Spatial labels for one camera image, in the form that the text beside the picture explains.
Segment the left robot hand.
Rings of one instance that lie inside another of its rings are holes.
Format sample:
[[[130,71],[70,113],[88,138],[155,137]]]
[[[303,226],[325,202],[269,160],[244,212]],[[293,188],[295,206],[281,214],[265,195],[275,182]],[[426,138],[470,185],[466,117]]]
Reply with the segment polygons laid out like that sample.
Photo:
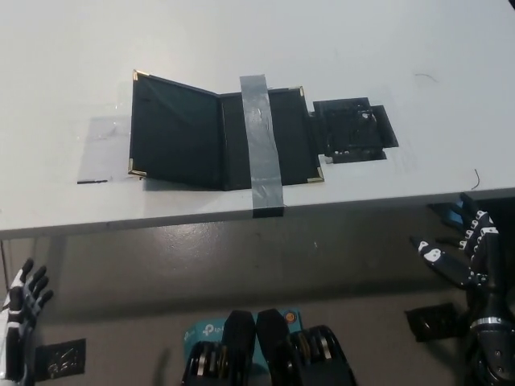
[[[1,308],[1,384],[33,385],[33,334],[38,318],[53,297],[47,267],[33,270],[27,259],[16,273]]]

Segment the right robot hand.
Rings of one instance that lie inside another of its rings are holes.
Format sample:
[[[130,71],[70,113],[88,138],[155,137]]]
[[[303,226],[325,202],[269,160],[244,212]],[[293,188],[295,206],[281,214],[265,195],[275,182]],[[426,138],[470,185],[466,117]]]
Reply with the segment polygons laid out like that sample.
[[[459,235],[428,239],[412,236],[410,243],[424,263],[453,286],[464,290],[468,321],[474,325],[514,320],[508,302],[505,257],[500,233],[491,216],[481,209],[452,204],[443,222]]]

